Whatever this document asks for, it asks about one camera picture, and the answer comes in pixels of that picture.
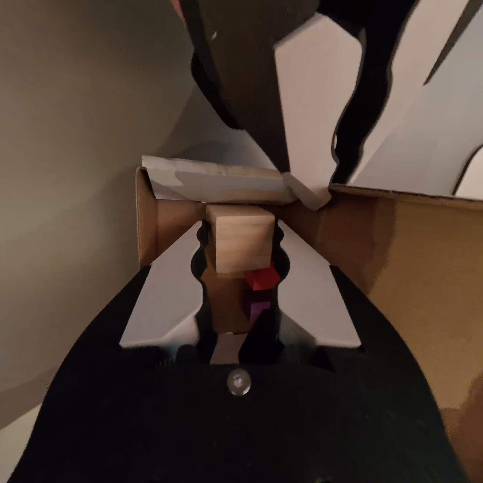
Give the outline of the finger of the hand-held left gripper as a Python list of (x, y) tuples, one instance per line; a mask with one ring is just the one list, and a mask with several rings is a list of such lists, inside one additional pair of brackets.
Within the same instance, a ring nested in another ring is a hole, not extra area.
[(328, 187), (336, 169), (336, 127), (355, 91), (363, 47), (329, 17), (315, 14), (274, 46), (290, 174)]
[(383, 104), (341, 183), (450, 196), (482, 146), (482, 1), (412, 1), (390, 45)]

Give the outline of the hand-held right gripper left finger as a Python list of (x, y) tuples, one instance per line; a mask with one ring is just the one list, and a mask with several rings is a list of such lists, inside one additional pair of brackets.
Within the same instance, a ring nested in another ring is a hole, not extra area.
[(150, 266), (119, 341), (121, 347), (180, 347), (214, 336), (211, 308), (202, 275), (206, 225), (197, 221)]

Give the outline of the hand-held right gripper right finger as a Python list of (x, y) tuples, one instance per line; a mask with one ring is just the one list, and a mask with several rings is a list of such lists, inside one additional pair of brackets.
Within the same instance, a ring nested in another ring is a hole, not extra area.
[(279, 339), (286, 346), (360, 347), (361, 341), (327, 262), (283, 221), (289, 269), (277, 287)]

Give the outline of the purple cube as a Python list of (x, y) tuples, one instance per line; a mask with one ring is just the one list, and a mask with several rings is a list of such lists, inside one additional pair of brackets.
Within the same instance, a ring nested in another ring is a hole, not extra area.
[(264, 310), (272, 305), (270, 290), (245, 290), (242, 298), (242, 310), (250, 323), (254, 323)]

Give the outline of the white cardboard box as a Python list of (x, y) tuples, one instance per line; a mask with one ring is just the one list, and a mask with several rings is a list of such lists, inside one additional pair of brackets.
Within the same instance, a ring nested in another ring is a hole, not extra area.
[[(151, 264), (197, 221), (214, 336), (180, 347), (124, 347), (167, 356), (134, 380), (142, 403), (128, 442), (158, 482), (467, 482), (415, 345), (459, 337), (482, 315), (482, 205), (341, 183), (341, 166), (370, 130), (387, 92), (391, 42), (412, 1), (178, 1), (195, 80), (221, 119), (245, 131), (275, 171), (147, 157), (136, 173), (138, 249)], [(358, 39), (355, 91), (335, 131), (328, 187), (290, 174), (274, 46), (315, 14)], [(210, 204), (275, 215), (281, 280), (283, 221), (327, 262), (360, 347), (286, 346), (277, 287), (250, 323), (245, 272), (217, 274)]]

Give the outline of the plain wooden cube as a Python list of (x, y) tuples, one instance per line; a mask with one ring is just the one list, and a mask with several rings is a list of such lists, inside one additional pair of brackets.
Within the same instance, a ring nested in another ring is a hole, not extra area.
[(268, 269), (275, 215), (254, 205), (210, 204), (206, 219), (214, 243), (217, 274)]

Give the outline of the red cube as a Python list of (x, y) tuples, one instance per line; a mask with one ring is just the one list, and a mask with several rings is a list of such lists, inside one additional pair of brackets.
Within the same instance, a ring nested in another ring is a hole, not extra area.
[(253, 291), (263, 291), (273, 289), (281, 277), (271, 261), (268, 268), (245, 271), (245, 281)]

